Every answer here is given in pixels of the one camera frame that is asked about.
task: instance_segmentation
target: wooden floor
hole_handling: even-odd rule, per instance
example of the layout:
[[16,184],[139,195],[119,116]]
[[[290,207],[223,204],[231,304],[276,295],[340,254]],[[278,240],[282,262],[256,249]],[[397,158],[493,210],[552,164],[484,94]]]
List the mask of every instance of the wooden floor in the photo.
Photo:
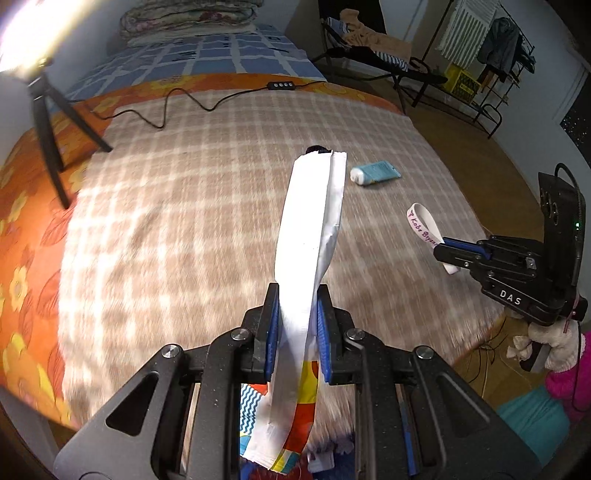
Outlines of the wooden floor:
[[[387,80],[360,82],[337,76],[334,81],[400,106],[398,93]],[[537,199],[494,137],[487,140],[483,131],[427,105],[412,108],[407,101],[407,113],[450,170],[481,224],[490,233],[542,240],[543,218]],[[491,336],[498,333],[502,322],[503,318]],[[491,342],[496,347],[494,361],[491,351],[476,350],[455,365],[464,379],[474,379],[471,386],[481,396],[484,391],[484,399],[493,407],[543,383],[544,374],[523,372],[516,362],[505,358],[511,338],[526,332],[525,322],[507,318],[502,331]]]

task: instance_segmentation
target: hanging clothes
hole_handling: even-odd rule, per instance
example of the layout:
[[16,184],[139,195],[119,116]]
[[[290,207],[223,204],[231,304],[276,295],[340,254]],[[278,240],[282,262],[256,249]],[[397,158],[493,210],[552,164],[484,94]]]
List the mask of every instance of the hanging clothes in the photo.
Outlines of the hanging clothes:
[[493,21],[476,58],[480,63],[502,72],[506,78],[514,64],[515,49],[521,32],[509,18]]
[[505,71],[501,70],[500,67],[496,67],[494,65],[487,64],[484,67],[484,70],[482,70],[482,73],[480,74],[480,76],[478,77],[478,80],[477,80],[478,83],[480,83],[482,86],[487,85],[491,80],[491,76],[493,74],[495,74],[499,77],[499,80],[502,82],[504,82],[507,79],[507,76],[511,76],[512,81],[516,85],[519,85],[519,74],[513,70],[513,67],[515,66],[516,63],[523,65],[526,70],[528,70],[531,73],[534,73],[535,58],[533,55],[527,53],[527,51],[525,50],[525,48],[523,46],[523,41],[524,41],[523,35],[521,35],[521,33],[520,33],[517,38],[517,46],[516,46],[515,51],[513,53],[513,59],[511,61],[511,67],[509,68],[508,74]]
[[452,63],[467,69],[486,37],[499,0],[458,0],[437,50]]

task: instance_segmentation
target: light stand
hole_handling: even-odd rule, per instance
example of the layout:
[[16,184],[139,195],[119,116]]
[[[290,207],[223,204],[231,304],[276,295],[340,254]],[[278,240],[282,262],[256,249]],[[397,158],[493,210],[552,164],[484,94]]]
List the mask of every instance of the light stand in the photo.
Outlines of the light stand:
[[47,166],[47,171],[60,198],[61,205],[68,209],[70,199],[66,195],[64,186],[61,183],[60,172],[64,171],[64,162],[60,150],[57,147],[56,137],[51,127],[49,112],[47,110],[46,97],[51,98],[65,115],[70,118],[103,152],[110,152],[113,148],[105,142],[99,134],[80,116],[80,114],[71,106],[68,100],[50,83],[44,68],[49,65],[47,60],[39,64],[38,69],[31,76],[32,80],[28,82],[28,90],[33,99],[33,122],[37,137],[43,152],[43,159]]

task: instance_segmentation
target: white lanyard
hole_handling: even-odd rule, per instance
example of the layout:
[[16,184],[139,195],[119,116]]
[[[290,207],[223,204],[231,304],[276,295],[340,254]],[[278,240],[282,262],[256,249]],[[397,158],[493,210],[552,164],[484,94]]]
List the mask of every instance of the white lanyard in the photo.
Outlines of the white lanyard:
[[[428,243],[431,248],[443,243],[443,238],[433,219],[433,215],[420,203],[413,203],[410,206],[407,210],[407,220],[417,236],[423,242]],[[447,263],[444,263],[443,266],[450,275],[460,270],[458,267]]]

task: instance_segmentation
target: white cap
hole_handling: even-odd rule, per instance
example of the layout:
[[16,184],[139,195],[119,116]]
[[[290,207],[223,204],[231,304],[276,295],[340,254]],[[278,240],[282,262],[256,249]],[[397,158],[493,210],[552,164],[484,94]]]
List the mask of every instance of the white cap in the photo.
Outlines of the white cap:
[[365,180],[365,175],[363,175],[363,171],[357,167],[351,169],[351,181],[354,181],[357,185],[363,185],[363,181]]

